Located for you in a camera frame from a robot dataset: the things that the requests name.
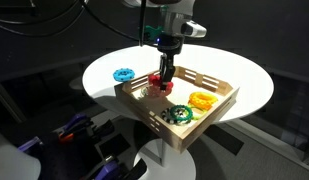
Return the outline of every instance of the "white tabletop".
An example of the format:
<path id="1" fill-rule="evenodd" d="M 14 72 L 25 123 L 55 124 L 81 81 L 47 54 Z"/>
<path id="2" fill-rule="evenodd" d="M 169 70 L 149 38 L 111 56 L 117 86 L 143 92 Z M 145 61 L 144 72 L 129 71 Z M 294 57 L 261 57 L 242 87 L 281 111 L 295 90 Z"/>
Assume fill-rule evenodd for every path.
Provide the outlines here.
<path id="1" fill-rule="evenodd" d="M 155 48 L 137 46 L 102 56 L 84 72 L 84 88 L 90 97 L 106 109 L 138 119 L 115 98 L 114 86 L 120 82 L 114 80 L 113 73 L 120 68 L 130 68 L 135 72 L 135 77 L 145 75 L 159 69 L 161 54 Z M 227 51 L 185 44 L 181 54 L 174 56 L 174 65 L 227 81 L 233 87 L 240 87 L 237 102 L 218 122 L 254 113 L 273 94 L 273 81 L 264 69 Z"/>

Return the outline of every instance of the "table pedestal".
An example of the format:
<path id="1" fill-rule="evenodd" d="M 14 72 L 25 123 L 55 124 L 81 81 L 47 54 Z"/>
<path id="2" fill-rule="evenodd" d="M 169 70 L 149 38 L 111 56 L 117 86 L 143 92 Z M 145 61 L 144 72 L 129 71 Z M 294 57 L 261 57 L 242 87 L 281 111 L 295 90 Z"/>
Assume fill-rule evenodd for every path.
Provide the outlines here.
<path id="1" fill-rule="evenodd" d="M 191 154 L 185 150 L 177 153 L 162 139 L 145 144 L 137 153 L 134 165 L 142 158 L 147 171 L 140 180 L 195 180 L 196 168 Z"/>

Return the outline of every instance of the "cable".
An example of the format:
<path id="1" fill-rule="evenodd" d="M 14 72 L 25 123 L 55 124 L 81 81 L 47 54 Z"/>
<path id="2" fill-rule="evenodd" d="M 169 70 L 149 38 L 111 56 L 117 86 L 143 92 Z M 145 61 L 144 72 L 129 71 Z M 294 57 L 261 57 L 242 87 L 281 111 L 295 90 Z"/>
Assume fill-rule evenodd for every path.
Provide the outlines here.
<path id="1" fill-rule="evenodd" d="M 144 21 L 145 21 L 145 9 L 146 9 L 146 0 L 141 2 L 141 12 L 140 12 L 140 23 L 139 23 L 139 37 L 140 37 L 140 46 L 143 46 L 144 41 Z"/>
<path id="2" fill-rule="evenodd" d="M 87 4 L 84 2 L 84 0 L 79 0 L 81 5 L 85 8 L 86 12 L 94 19 L 96 20 L 98 23 L 100 23 L 101 25 L 103 25 L 104 27 L 110 29 L 111 31 L 115 32 L 116 34 L 120 35 L 120 36 L 123 36 L 127 39 L 130 39 L 130 40 L 133 40 L 133 41 L 139 41 L 139 39 L 135 38 L 135 37 L 132 37 L 132 36 L 129 36 L 117 29 L 115 29 L 114 27 L 106 24 L 103 20 L 101 20 L 100 18 L 98 18 L 92 11 L 91 9 L 87 6 Z M 144 42 L 144 44 L 148 45 L 148 46 L 151 46 L 151 47 L 157 47 L 156 45 L 154 44 L 150 44 L 150 43 L 147 43 L 147 42 Z"/>
<path id="3" fill-rule="evenodd" d="M 66 8 L 64 11 L 56 14 L 55 16 L 49 18 L 49 19 L 42 19 L 42 20 L 38 20 L 38 21 L 32 21 L 32 22 L 17 22 L 17 21 L 8 21 L 8 20 L 4 20 L 4 19 L 0 19 L 0 23 L 4 23 L 4 24 L 12 24 L 12 25 L 35 25 L 35 24 L 41 24 L 41 23 L 47 23 L 47 22 L 51 22 L 54 21 L 56 19 L 59 19 L 61 17 L 63 17 L 64 15 L 66 15 L 68 12 L 70 12 L 71 10 L 73 10 L 73 8 L 75 7 L 75 5 L 78 3 L 78 0 L 75 0 L 68 8 Z"/>
<path id="4" fill-rule="evenodd" d="M 56 32 L 52 32 L 52 33 L 46 33 L 46 34 L 26 34 L 26 33 L 22 33 L 22 32 L 19 32 L 19 31 L 15 31 L 15 30 L 9 29 L 9 28 L 7 28 L 5 26 L 2 26 L 2 25 L 0 25 L 0 28 L 5 30 L 5 31 L 8 31 L 10 33 L 17 34 L 17 35 L 20 35 L 20 36 L 25 36 L 25 37 L 49 37 L 49 36 L 56 36 L 56 35 L 59 35 L 59 34 L 63 33 L 67 29 L 69 29 L 78 20 L 78 18 L 83 14 L 83 12 L 84 12 L 84 8 L 81 8 L 81 10 L 77 14 L 77 16 L 73 19 L 73 21 L 71 21 L 64 28 L 62 28 L 62 29 L 60 29 L 60 30 L 58 30 Z"/>

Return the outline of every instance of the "wooden tray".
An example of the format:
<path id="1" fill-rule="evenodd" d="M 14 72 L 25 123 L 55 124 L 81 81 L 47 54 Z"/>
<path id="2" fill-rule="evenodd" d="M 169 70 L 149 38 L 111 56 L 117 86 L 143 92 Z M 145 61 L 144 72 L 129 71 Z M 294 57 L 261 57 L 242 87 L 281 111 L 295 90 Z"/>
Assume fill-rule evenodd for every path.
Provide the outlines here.
<path id="1" fill-rule="evenodd" d="M 177 152 L 188 148 L 214 121 L 218 120 L 235 103 L 239 88 L 214 77 L 197 73 L 193 70 L 176 66 L 172 82 L 172 93 L 167 97 L 149 98 L 142 95 L 141 90 L 148 86 L 148 73 L 131 81 L 115 86 L 116 98 L 124 103 L 143 123 L 161 137 Z M 178 126 L 165 122 L 160 114 L 174 105 L 187 105 L 192 92 L 208 92 L 215 95 L 218 101 L 199 120 Z"/>

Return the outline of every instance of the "orange gear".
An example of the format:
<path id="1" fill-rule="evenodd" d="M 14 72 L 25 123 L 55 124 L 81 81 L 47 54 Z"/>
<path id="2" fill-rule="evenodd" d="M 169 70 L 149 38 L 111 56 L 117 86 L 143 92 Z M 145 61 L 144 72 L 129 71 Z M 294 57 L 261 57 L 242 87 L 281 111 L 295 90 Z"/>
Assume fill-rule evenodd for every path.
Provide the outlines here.
<path id="1" fill-rule="evenodd" d="M 194 92 L 190 95 L 189 104 L 192 104 L 195 107 L 209 110 L 218 99 L 212 94 L 205 92 Z"/>

